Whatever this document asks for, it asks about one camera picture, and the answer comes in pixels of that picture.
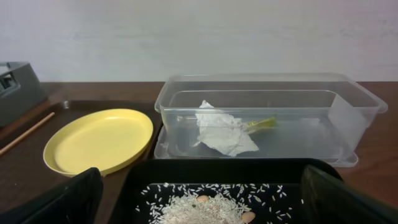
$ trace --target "white wall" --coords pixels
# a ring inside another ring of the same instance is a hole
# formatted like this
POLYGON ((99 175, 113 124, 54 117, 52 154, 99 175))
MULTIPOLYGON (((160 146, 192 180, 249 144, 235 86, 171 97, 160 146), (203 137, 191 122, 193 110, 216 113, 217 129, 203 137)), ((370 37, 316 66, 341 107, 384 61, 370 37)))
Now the white wall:
POLYGON ((396 0, 2 0, 0 61, 42 81, 337 72, 398 81, 396 0))

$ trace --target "plate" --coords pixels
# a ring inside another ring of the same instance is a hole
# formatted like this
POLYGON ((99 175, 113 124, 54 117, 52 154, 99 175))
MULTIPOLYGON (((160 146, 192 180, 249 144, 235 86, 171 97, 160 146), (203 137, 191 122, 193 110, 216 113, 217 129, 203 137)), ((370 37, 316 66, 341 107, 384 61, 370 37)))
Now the plate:
POLYGON ((106 175, 135 161, 152 133, 152 121, 139 111, 99 111, 55 133, 44 148, 43 158, 50 169, 68 177, 90 167, 106 175))

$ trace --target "tray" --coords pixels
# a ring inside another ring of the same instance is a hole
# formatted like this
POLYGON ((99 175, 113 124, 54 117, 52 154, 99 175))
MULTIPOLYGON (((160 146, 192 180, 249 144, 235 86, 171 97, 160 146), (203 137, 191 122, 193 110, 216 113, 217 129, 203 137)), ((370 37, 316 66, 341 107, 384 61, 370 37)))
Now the tray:
MULTIPOLYGON (((189 184, 190 189, 197 189, 201 184, 250 184, 256 185, 269 184, 262 195, 262 203, 248 202, 246 192, 244 196, 245 204, 249 205, 256 218, 252 223, 305 223, 307 220, 303 215, 301 203, 300 183, 302 173, 307 165, 312 165, 331 176, 340 179, 341 177, 328 164, 316 159, 167 159, 151 160, 133 167, 126 179, 118 202, 114 208, 109 223, 148 223, 150 219, 150 206, 146 204, 155 202, 154 194, 157 198, 162 197, 163 202, 167 202, 173 194, 172 188, 162 187, 161 192, 157 190, 158 184, 165 182, 175 184, 176 188, 182 184, 189 184), (273 201, 272 195, 268 192, 276 192, 278 185, 283 185, 283 191, 287 194, 283 200, 279 197, 273 201), (149 193, 144 196, 141 194, 143 189, 150 187, 149 193), (275 212, 278 210, 289 210, 291 219, 286 217, 284 222, 277 219, 275 212)), ((234 198, 239 189, 230 190, 234 198)), ((214 196, 214 191, 205 189, 200 195, 214 196)))
MULTIPOLYGON (((154 111, 153 103, 64 101, 52 105, 9 133, 0 142, 1 148, 49 113, 55 113, 55 116, 49 121, 0 157, 0 213, 21 205, 69 179, 50 170, 44 164, 44 146, 53 134, 77 118, 96 111, 114 108, 134 109, 148 115, 154 124, 154 133, 148 145, 148 148, 153 150, 152 145, 154 140, 157 139, 162 124, 160 114, 154 111)), ((149 153, 150 150, 147 150, 142 158, 147 158, 149 153)), ((127 166, 103 179, 104 191, 97 213, 97 223, 107 222, 130 167, 127 166)))

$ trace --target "wooden stick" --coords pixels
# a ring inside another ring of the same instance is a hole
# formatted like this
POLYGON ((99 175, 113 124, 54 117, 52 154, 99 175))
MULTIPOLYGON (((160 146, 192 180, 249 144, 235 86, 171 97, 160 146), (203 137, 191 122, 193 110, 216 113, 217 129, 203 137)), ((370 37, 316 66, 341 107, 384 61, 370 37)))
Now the wooden stick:
POLYGON ((10 142, 7 146, 5 146, 4 148, 0 149, 0 156, 2 156, 4 153, 6 153, 8 150, 10 150, 10 148, 12 148, 13 146, 15 146, 16 144, 21 142, 26 136, 30 135, 38 127, 40 127, 42 124, 44 124, 46 121, 48 121, 54 115, 55 115, 54 112, 50 113, 45 118, 43 118, 41 121, 39 121, 37 124, 33 125, 27 131, 25 131, 23 134, 21 134, 18 138, 14 139, 12 142, 10 142))

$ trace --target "clear plastic container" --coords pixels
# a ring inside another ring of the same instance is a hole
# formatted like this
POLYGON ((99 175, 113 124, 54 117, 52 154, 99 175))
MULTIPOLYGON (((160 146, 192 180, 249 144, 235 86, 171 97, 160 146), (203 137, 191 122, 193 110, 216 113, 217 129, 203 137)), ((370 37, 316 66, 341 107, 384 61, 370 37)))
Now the clear plastic container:
POLYGON ((232 158, 309 157, 351 167, 358 162, 359 140, 387 104, 344 75, 276 73, 174 76, 155 109, 162 114, 170 157, 229 157, 198 141, 196 114, 219 113, 242 123, 276 118, 276 126, 250 134, 258 151, 232 158), (215 108, 199 108, 203 100, 215 108))

